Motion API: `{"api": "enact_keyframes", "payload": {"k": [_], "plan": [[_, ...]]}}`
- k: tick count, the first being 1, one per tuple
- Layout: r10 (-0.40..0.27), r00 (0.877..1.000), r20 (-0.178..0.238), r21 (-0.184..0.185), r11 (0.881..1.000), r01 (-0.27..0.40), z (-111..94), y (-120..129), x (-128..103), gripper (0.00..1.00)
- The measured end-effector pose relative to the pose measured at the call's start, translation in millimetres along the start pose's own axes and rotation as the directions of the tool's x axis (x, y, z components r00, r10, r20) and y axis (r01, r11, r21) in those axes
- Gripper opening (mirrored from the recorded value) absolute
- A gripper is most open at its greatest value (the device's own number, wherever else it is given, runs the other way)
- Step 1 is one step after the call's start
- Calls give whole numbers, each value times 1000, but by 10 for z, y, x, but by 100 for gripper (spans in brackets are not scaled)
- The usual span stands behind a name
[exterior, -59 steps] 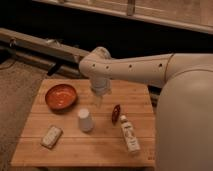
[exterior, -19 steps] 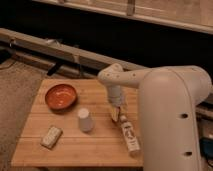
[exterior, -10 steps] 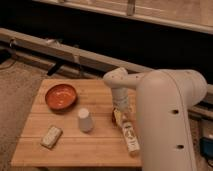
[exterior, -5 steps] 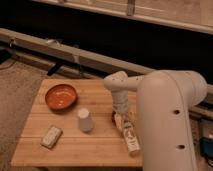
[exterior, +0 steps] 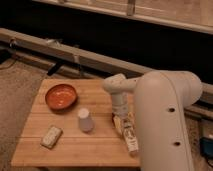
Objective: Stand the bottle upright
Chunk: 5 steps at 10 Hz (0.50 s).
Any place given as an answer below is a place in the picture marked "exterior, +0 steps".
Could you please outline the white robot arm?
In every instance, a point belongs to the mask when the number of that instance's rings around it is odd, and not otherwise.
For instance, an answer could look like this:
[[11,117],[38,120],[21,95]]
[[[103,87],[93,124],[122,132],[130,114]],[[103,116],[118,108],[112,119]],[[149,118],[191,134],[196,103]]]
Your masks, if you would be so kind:
[[202,82],[189,71],[155,70],[128,79],[116,74],[103,81],[113,113],[124,117],[123,95],[133,94],[133,114],[142,171],[195,171],[184,109],[202,95]]

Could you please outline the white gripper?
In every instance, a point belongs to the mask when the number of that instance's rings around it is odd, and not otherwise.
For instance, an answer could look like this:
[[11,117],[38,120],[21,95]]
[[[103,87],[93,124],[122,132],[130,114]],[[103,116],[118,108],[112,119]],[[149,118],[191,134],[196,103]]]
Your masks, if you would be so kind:
[[117,115],[113,117],[113,123],[119,135],[122,135],[121,120],[119,117],[125,117],[128,114],[128,112],[129,107],[126,100],[112,101],[112,113]]

